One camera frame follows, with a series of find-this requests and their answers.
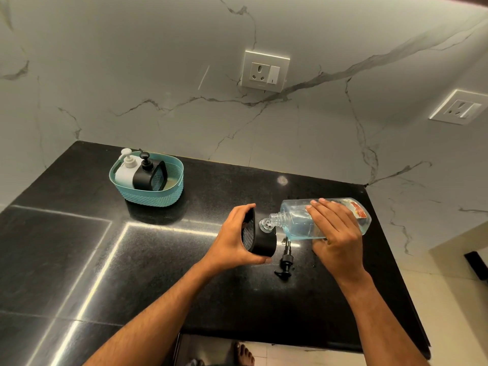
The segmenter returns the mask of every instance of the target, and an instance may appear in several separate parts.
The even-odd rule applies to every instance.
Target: forearm
[[[159,366],[176,338],[191,303],[216,274],[195,264],[171,289],[110,338],[85,366]]]
[[[368,366],[428,366],[401,327],[373,280],[365,272],[359,283],[341,285],[358,325]]]

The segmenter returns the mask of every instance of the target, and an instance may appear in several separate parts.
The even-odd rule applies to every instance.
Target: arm
[[[327,240],[313,241],[313,251],[336,279],[356,319],[368,366],[428,366],[363,267],[363,239],[358,222],[345,206],[320,199],[307,207]]]
[[[161,365],[185,321],[193,299],[212,277],[239,265],[271,261],[271,258],[248,252],[242,244],[244,216],[255,206],[235,207],[204,258],[102,345],[85,366]]]

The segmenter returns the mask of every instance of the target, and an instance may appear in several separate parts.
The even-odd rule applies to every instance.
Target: white soap dispenser
[[[129,148],[122,149],[120,160],[124,160],[119,169],[115,172],[115,183],[120,186],[134,188],[132,180],[134,174],[139,169],[142,159],[132,155],[132,150]]]

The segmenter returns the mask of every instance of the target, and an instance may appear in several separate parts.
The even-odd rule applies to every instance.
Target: left hand
[[[223,223],[217,238],[201,260],[201,263],[205,263],[213,273],[217,274],[244,264],[271,262],[269,257],[248,252],[242,243],[241,229],[244,217],[255,206],[253,203],[235,207]]]

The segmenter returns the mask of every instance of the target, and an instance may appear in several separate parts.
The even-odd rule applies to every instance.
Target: clear plastic bottle
[[[284,200],[281,203],[280,212],[271,213],[269,217],[259,222],[261,230],[270,232],[275,226],[282,227],[284,233],[290,240],[325,238],[324,234],[314,224],[312,217],[305,209],[311,200]],[[327,200],[345,205],[357,218],[361,233],[363,235],[366,233],[371,224],[371,216],[356,199],[344,197]]]

